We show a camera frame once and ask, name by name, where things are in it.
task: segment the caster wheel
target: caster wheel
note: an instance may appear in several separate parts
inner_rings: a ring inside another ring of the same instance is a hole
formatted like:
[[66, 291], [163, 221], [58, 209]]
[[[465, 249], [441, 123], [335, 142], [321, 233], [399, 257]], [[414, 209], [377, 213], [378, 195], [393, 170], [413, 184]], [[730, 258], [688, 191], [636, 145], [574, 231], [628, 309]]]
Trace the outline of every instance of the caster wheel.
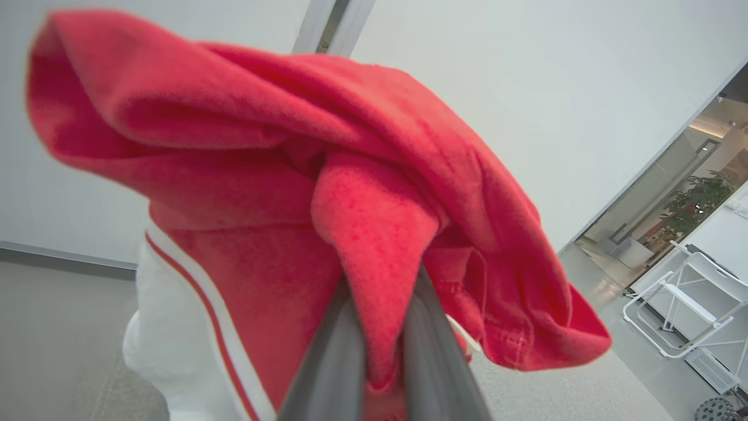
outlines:
[[725, 398], [711, 398], [699, 406], [694, 415], [696, 421], [734, 421], [739, 420], [732, 403]]

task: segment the green plant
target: green plant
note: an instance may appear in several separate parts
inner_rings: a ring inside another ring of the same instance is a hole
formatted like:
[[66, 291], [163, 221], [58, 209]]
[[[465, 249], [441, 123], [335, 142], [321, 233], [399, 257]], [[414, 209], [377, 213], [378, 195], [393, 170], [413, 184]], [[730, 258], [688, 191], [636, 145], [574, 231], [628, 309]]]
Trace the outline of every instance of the green plant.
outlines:
[[712, 177], [689, 177], [690, 188], [673, 193], [662, 213], [663, 228], [674, 236], [687, 235], [735, 191], [724, 172], [710, 171]]

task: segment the red fabric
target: red fabric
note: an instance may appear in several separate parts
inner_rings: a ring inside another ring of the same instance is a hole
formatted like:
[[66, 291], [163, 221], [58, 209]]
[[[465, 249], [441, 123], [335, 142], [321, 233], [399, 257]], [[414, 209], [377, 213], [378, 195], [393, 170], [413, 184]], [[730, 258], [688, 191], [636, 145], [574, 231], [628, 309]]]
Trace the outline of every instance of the red fabric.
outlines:
[[380, 397], [399, 390], [422, 259], [495, 363], [574, 366], [610, 347], [506, 168], [401, 71], [67, 11], [33, 45], [28, 111], [56, 159], [151, 199], [224, 296], [276, 408], [343, 270]]

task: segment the concrete floor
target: concrete floor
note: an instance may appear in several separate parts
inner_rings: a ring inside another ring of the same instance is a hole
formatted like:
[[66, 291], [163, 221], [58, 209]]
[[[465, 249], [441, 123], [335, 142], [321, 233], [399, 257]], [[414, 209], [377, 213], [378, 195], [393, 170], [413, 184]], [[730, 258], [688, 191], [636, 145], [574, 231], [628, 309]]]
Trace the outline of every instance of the concrete floor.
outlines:
[[[148, 420], [159, 413], [157, 394], [121, 361], [123, 331], [137, 306], [134, 283], [124, 280], [131, 274], [117, 279], [95, 267], [58, 270], [54, 262], [18, 258], [3, 261], [0, 252], [0, 420]], [[560, 258], [613, 334], [613, 352], [585, 367], [529, 374], [476, 358], [473, 370], [496, 419], [692, 420], [716, 393], [625, 324], [620, 283], [576, 246]]]

